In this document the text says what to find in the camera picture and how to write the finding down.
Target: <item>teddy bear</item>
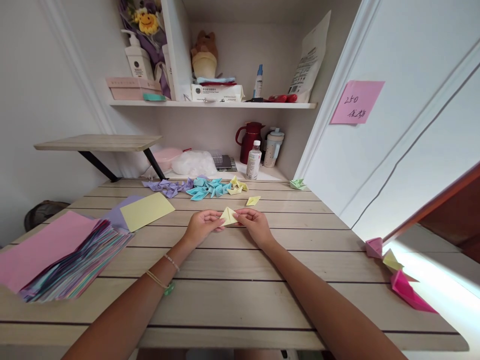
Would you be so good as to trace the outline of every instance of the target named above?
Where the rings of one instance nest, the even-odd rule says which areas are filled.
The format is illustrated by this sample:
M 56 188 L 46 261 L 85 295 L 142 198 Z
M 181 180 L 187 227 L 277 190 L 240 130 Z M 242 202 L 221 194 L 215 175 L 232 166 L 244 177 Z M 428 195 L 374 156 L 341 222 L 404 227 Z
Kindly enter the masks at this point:
M 219 52 L 215 45 L 215 33 L 200 31 L 195 47 L 191 50 L 191 64 L 195 77 L 213 79 L 217 70 Z
M 219 59 L 219 52 L 215 45 L 215 33 L 207 34 L 205 31 L 200 31 L 196 38 L 195 47 L 191 50 L 191 55 L 194 57 L 198 53 L 211 53 L 215 59 Z

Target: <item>yellow paper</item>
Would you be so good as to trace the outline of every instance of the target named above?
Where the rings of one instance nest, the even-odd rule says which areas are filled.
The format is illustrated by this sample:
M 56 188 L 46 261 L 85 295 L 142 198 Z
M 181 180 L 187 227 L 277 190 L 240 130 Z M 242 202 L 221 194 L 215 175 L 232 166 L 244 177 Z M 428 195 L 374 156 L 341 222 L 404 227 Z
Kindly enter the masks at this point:
M 397 258 L 395 257 L 394 252 L 391 249 L 388 250 L 383 257 L 383 263 L 386 265 L 387 268 L 390 269 L 392 273 L 395 273 L 398 270 L 402 270 L 404 268 L 404 266 L 397 261 Z
M 128 230 L 131 232 L 164 217 L 174 210 L 172 204 L 160 192 L 120 208 Z
M 235 176 L 230 180 L 230 184 L 231 184 L 232 187 L 238 186 L 238 185 L 239 185 L 238 182 L 239 182 L 239 181 L 237 180 L 237 175 L 235 175 Z
M 234 189 L 227 189 L 227 191 L 230 195 L 235 195 L 235 194 L 240 194 L 242 192 L 242 188 L 237 187 L 237 188 L 234 188 Z
M 237 219 L 234 218 L 234 213 L 235 211 L 228 206 L 225 208 L 223 214 L 220 216 L 220 219 L 225 219 L 225 222 L 222 224 L 222 226 L 237 223 Z
M 246 202 L 246 206 L 255 206 L 259 202 L 261 196 L 250 196 Z
M 245 191 L 249 190 L 249 187 L 247 186 L 246 183 L 240 182 L 240 181 L 237 181 L 237 183 L 238 183 L 238 186 L 240 187 L 240 189 L 245 190 Z

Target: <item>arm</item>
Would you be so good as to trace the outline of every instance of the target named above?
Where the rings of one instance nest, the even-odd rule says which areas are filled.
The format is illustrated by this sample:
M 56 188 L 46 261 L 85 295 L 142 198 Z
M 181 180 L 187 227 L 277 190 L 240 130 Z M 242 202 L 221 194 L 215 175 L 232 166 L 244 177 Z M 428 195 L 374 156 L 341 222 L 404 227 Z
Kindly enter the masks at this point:
M 205 210 L 195 213 L 185 235 L 172 247 L 168 256 L 181 266 L 190 253 L 211 231 L 222 231 L 221 212 Z M 150 271 L 168 286 L 177 269 L 162 257 Z M 143 274 L 88 327 L 62 358 L 63 360 L 128 359 L 140 341 L 165 289 Z
M 368 317 L 274 239 L 263 213 L 251 208 L 236 212 L 234 217 L 283 275 L 338 360 L 406 359 Z

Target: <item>thermos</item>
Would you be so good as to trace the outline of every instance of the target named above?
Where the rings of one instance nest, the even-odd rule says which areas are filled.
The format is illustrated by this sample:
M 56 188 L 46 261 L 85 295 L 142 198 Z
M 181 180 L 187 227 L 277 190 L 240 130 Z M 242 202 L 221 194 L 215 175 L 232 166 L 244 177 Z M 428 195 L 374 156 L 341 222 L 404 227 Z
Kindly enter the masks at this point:
M 242 164 L 247 164 L 249 162 L 249 152 L 254 147 L 254 141 L 262 141 L 262 135 L 260 134 L 260 131 L 264 127 L 265 125 L 262 125 L 259 122 L 252 121 L 247 122 L 246 126 L 242 126 L 236 132 L 235 141 L 238 145 L 241 146 L 240 162 Z M 243 129 L 245 129 L 245 135 L 243 135 L 241 142 L 239 142 L 239 135 Z
M 266 139 L 266 152 L 263 166 L 266 168 L 273 168 L 275 162 L 279 157 L 280 146 L 284 141 L 285 134 L 280 132 L 280 128 L 277 127 L 275 131 L 268 134 Z

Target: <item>beaded bracelet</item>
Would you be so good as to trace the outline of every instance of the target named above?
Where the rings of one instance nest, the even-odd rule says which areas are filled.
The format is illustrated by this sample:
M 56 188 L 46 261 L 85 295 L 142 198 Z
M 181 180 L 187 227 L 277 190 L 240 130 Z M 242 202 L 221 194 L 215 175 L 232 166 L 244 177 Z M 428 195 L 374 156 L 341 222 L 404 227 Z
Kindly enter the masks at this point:
M 165 292 L 163 293 L 165 296 L 169 295 L 172 290 L 175 288 L 175 284 L 173 282 L 170 283 L 170 285 L 168 286 L 165 286 L 160 280 L 158 277 L 156 277 L 150 270 L 147 270 L 145 272 L 145 274 L 147 274 L 149 277 L 151 277 L 151 279 L 156 282 L 158 285 L 160 285 L 162 288 L 165 289 Z
M 173 266 L 175 267 L 175 269 L 177 271 L 180 271 L 180 268 L 178 267 L 178 265 L 175 263 L 175 261 L 170 257 L 168 256 L 167 254 L 163 255 L 165 258 L 168 259 L 169 262 L 171 262 L 173 264 Z

